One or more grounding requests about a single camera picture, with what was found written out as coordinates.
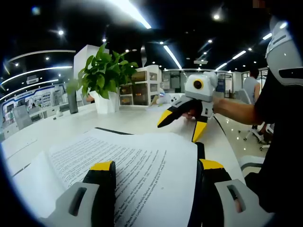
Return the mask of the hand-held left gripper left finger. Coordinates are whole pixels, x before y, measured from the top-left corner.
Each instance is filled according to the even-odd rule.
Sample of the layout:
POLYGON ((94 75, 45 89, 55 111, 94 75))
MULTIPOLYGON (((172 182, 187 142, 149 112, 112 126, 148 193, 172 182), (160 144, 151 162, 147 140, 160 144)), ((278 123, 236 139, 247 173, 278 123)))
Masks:
POLYGON ((82 182, 74 183, 42 218, 45 227, 113 227, 116 190, 114 161, 96 163, 82 182))

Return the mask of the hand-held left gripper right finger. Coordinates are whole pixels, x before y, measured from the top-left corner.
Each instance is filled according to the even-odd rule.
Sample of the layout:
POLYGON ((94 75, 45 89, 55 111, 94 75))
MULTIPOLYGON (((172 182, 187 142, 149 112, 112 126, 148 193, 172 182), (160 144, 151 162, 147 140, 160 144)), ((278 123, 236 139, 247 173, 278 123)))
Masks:
POLYGON ((258 196, 240 180, 230 178, 223 165, 197 161, 190 227, 265 227, 273 218, 258 196))

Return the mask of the person's right hand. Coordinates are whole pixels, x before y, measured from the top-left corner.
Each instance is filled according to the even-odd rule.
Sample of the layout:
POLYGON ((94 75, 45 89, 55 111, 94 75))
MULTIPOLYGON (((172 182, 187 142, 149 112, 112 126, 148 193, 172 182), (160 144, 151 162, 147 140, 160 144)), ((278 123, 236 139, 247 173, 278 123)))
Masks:
POLYGON ((213 113, 223 114, 224 113, 225 99, 213 96, 213 113))

